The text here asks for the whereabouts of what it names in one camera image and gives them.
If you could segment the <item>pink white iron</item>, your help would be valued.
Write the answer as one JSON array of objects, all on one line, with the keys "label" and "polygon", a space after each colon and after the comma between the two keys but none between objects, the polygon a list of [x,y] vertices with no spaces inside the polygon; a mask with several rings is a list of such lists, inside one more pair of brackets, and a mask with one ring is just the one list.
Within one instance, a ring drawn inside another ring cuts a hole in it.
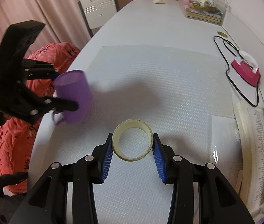
[{"label": "pink white iron", "polygon": [[238,56],[231,62],[231,66],[249,85],[257,87],[261,77],[258,63],[247,52],[239,51]]}]

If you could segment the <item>purple silicone cup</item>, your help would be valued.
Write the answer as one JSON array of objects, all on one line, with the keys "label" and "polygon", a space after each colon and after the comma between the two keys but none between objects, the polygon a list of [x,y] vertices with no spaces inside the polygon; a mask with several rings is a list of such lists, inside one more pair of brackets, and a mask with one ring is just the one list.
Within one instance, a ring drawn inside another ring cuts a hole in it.
[{"label": "purple silicone cup", "polygon": [[56,121],[54,115],[61,111],[55,110],[52,113],[54,124],[59,125],[63,122],[69,124],[81,123],[86,118],[93,100],[85,73],[82,70],[72,70],[63,73],[54,80],[54,87],[58,98],[75,101],[78,104],[77,110],[65,110],[62,112],[58,121]]}]

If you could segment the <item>clear plastic sheet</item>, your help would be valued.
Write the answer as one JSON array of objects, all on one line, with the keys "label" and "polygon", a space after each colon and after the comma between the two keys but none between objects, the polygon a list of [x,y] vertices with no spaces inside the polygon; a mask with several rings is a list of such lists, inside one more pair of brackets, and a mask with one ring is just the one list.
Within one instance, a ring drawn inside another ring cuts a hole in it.
[{"label": "clear plastic sheet", "polygon": [[214,163],[237,193],[243,178],[242,148],[235,119],[211,117],[210,162]]}]

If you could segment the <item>red bed quilt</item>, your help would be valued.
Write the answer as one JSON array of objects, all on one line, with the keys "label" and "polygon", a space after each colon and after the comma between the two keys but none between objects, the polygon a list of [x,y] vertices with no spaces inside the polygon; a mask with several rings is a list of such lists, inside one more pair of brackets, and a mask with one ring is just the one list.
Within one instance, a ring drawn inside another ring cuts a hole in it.
[{"label": "red bed quilt", "polygon": [[[6,49],[0,53],[0,59],[2,63],[4,61],[5,67],[13,64],[10,59],[14,52]],[[71,43],[50,43],[25,58],[51,63],[59,74],[62,74],[69,69],[79,53],[80,49]],[[51,79],[28,80],[26,87],[39,97],[51,97],[55,91]],[[30,124],[12,117],[0,126],[0,175],[29,171],[32,149],[41,120],[42,118]],[[23,194],[27,192],[27,180],[5,188],[13,194]]]}]

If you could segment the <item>textured white table mat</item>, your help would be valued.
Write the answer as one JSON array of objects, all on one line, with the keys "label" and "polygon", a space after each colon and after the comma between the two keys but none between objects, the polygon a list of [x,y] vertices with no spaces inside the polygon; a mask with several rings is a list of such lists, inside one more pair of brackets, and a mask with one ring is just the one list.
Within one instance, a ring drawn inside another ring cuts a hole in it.
[{"label": "textured white table mat", "polygon": [[[212,130],[233,149],[236,121],[226,64],[219,57],[159,46],[105,46],[86,71],[93,104],[80,124],[54,128],[43,168],[74,163],[106,141],[123,121],[139,119],[191,163],[211,160]],[[149,153],[136,162],[113,156],[107,179],[94,185],[99,223],[166,223],[171,185]]]}]

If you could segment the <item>open book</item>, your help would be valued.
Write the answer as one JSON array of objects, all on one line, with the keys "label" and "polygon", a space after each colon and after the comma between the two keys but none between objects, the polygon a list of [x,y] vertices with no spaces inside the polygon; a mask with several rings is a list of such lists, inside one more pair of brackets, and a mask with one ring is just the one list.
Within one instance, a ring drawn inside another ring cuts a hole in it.
[{"label": "open book", "polygon": [[243,162],[240,198],[252,216],[264,210],[264,105],[234,104]]}]

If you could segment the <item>beige tape roll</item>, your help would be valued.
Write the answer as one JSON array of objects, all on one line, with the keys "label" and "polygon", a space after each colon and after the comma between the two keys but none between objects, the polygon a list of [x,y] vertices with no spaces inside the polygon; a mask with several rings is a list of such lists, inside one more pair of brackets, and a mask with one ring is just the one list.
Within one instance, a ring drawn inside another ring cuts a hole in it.
[{"label": "beige tape roll", "polygon": [[[128,135],[130,136],[130,140],[128,137],[125,138],[125,140],[128,140],[128,143],[131,144],[131,146],[128,147],[128,150],[130,152],[136,151],[136,153],[140,153],[140,150],[143,150],[143,152],[135,157],[129,157],[125,155],[120,148],[120,140],[123,133],[125,133],[127,130],[135,128],[138,131],[142,131],[146,135],[147,142],[145,143],[146,148],[141,147],[141,141],[139,141],[138,135],[132,136],[132,134]],[[123,161],[127,162],[134,162],[139,161],[146,157],[150,150],[152,149],[152,145],[154,142],[153,132],[151,128],[142,120],[139,119],[128,119],[120,123],[114,130],[113,136],[112,136],[112,148],[114,154],[120,158]]]}]

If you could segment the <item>clear storage basket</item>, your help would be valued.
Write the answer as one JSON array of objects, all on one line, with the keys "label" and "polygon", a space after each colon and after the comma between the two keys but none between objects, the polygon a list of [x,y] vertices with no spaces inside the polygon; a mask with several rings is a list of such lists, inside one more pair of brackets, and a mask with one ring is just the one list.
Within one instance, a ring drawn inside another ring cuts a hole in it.
[{"label": "clear storage basket", "polygon": [[186,18],[222,25],[230,10],[226,0],[177,0]]}]

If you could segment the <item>chair with blue cushion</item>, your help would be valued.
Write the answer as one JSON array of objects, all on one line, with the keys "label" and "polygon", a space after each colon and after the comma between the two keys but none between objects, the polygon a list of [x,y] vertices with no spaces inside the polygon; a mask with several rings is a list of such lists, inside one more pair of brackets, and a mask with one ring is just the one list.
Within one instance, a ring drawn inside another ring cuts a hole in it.
[{"label": "chair with blue cushion", "polygon": [[118,0],[79,0],[78,5],[90,37],[120,11]]}]

